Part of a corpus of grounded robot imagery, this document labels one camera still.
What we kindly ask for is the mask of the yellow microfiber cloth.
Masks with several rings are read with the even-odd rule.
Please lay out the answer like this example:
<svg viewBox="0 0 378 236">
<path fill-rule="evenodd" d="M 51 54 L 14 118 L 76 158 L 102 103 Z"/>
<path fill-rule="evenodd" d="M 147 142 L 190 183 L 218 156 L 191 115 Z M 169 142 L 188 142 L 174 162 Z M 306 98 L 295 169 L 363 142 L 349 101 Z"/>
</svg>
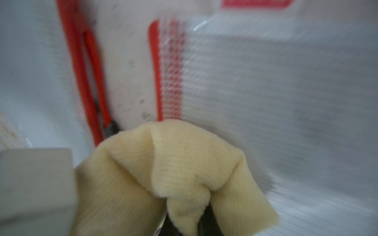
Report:
<svg viewBox="0 0 378 236">
<path fill-rule="evenodd" d="M 119 132 L 75 174 L 73 236 L 151 236 L 165 215 L 181 234 L 196 236 L 207 206 L 225 236 L 252 236 L 279 223 L 245 154 L 180 120 Z"/>
</svg>

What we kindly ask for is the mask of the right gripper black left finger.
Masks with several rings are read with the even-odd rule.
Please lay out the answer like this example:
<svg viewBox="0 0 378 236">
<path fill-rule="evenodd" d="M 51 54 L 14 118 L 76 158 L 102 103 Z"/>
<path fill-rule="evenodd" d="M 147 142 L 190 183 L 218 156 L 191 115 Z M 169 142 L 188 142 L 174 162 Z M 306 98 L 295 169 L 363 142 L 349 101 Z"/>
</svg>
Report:
<svg viewBox="0 0 378 236">
<path fill-rule="evenodd" d="M 182 234 L 172 223 L 169 215 L 167 214 L 162 226 L 157 231 L 157 236 L 181 236 Z"/>
</svg>

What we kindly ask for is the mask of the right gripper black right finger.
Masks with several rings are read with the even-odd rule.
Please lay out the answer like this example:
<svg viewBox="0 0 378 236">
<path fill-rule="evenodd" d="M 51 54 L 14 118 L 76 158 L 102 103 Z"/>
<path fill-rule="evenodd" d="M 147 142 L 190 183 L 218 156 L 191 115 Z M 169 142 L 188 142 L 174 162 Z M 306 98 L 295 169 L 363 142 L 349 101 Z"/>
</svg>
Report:
<svg viewBox="0 0 378 236">
<path fill-rule="evenodd" d="M 223 236 L 211 205 L 208 205 L 198 223 L 199 236 Z"/>
</svg>

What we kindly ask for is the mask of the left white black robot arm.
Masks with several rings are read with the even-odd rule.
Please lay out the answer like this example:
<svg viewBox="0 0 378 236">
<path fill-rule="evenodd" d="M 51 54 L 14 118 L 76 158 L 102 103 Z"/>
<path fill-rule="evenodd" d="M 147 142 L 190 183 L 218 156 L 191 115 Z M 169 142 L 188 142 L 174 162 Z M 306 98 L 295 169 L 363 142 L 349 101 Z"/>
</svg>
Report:
<svg viewBox="0 0 378 236">
<path fill-rule="evenodd" d="M 1 151 L 2 236 L 68 236 L 77 203 L 70 149 Z"/>
</svg>

